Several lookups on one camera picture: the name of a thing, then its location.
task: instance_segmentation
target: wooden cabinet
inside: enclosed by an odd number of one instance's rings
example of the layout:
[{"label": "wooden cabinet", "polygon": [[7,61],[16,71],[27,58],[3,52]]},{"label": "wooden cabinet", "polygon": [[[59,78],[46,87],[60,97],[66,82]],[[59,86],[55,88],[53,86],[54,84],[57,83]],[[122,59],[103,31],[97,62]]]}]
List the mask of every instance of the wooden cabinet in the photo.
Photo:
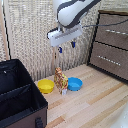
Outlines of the wooden cabinet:
[{"label": "wooden cabinet", "polygon": [[[125,20],[128,9],[100,10],[97,23],[108,25]],[[96,28],[88,64],[128,80],[128,21]]]}]

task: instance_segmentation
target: wooden drawer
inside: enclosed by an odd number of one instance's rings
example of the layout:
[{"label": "wooden drawer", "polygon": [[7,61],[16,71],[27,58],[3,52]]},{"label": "wooden drawer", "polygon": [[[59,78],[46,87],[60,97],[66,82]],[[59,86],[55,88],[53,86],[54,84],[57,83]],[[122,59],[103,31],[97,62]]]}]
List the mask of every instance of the wooden drawer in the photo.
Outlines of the wooden drawer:
[{"label": "wooden drawer", "polygon": [[[126,19],[128,16],[100,14],[99,24],[113,24]],[[128,22],[113,26],[99,26],[95,41],[128,50]]]},{"label": "wooden drawer", "polygon": [[94,42],[90,63],[128,80],[128,52]]}]

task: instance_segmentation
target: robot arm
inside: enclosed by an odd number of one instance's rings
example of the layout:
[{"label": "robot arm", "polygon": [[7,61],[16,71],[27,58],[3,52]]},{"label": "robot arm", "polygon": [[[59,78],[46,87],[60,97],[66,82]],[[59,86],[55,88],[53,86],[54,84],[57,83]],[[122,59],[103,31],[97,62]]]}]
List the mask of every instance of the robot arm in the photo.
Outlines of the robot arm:
[{"label": "robot arm", "polygon": [[80,35],[80,20],[101,0],[53,0],[53,10],[58,28],[48,33],[51,46],[55,47]]},{"label": "robot arm", "polygon": [[53,0],[53,9],[64,28],[73,28],[99,1],[101,0]]}]

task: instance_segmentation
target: black bag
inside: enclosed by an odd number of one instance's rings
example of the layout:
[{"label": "black bag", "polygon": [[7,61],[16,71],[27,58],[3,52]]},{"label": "black bag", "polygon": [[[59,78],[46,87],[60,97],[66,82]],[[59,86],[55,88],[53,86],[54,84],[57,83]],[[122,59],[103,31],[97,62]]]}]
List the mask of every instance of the black bag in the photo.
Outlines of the black bag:
[{"label": "black bag", "polygon": [[0,128],[44,128],[47,108],[21,61],[0,62]]}]

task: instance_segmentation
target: floor plank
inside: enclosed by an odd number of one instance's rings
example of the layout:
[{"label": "floor plank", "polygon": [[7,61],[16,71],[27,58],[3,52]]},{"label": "floor plank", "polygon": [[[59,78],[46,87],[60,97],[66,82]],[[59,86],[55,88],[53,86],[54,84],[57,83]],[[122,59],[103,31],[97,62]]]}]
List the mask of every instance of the floor plank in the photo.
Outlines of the floor plank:
[{"label": "floor plank", "polygon": [[86,65],[64,73],[80,78],[83,86],[76,92],[68,90],[65,96],[56,86],[43,94],[48,101],[46,128],[110,128],[128,102],[127,84]]}]

